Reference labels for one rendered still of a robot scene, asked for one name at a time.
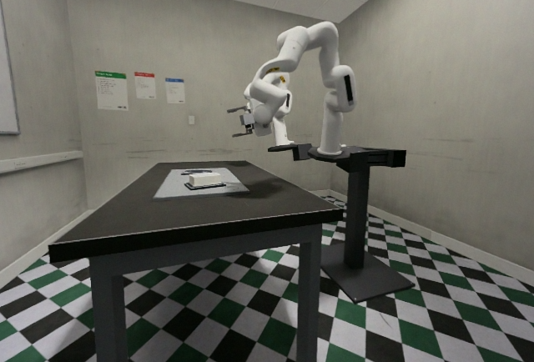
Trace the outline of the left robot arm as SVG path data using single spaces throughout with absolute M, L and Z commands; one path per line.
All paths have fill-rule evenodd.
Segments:
M 256 106 L 253 113 L 240 115 L 241 126 L 251 128 L 252 123 L 260 123 L 268 128 L 274 115 L 285 103 L 287 92 L 262 79 L 271 73 L 294 72 L 303 53 L 322 47 L 319 55 L 322 81 L 325 87 L 336 90 L 328 92 L 324 97 L 323 128 L 317 152 L 330 156 L 340 155 L 341 149 L 346 148 L 346 145 L 340 144 L 343 113 L 355 108 L 357 95 L 352 69 L 339 66 L 338 33 L 335 25 L 323 22 L 310 28 L 291 28 L 279 35 L 276 47 L 279 56 L 258 70 L 249 88 L 250 97 L 264 104 Z

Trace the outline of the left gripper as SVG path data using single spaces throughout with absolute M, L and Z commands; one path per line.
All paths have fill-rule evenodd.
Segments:
M 249 101 L 250 109 L 248 109 L 247 105 L 244 105 L 243 107 L 228 109 L 227 113 L 237 112 L 237 110 L 239 110 L 239 109 L 244 109 L 244 111 L 249 111 L 249 113 L 253 113 L 254 108 L 256 106 L 258 106 L 259 104 L 264 104 L 264 103 L 261 103 L 261 102 L 255 100 L 255 99 L 251 99 Z M 268 128 L 265 128 L 265 126 L 263 124 L 260 124 L 260 123 L 252 123 L 252 128 L 248 129 L 248 131 L 249 131 L 248 133 L 232 134 L 233 135 L 232 137 L 234 138 L 234 137 L 239 137 L 239 136 L 243 136 L 243 135 L 247 135 L 247 134 L 252 134 L 253 133 L 252 129 L 254 129 L 255 134 L 258 137 L 269 135 L 269 134 L 272 133 L 271 123 L 270 123 Z

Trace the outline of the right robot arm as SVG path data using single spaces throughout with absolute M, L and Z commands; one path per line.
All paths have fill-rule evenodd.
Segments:
M 272 121 L 273 127 L 274 127 L 274 133 L 275 133 L 275 145 L 279 146 L 279 145 L 294 143 L 294 141 L 289 141 L 287 139 L 285 121 L 283 120 L 283 117 L 290 113 L 291 104 L 292 104 L 292 94 L 290 91 L 287 90 L 289 87 L 289 83 L 290 83 L 290 76 L 288 73 L 271 73 L 265 76 L 263 78 L 263 81 L 270 83 L 272 85 L 280 83 L 277 88 L 281 88 L 287 92 L 287 99 L 285 100 L 285 103 L 283 104 L 282 107 L 280 107 L 280 109 L 274 115 L 274 118 Z M 249 95 L 250 85 L 251 83 L 244 91 L 244 98 L 249 101 L 252 99 Z

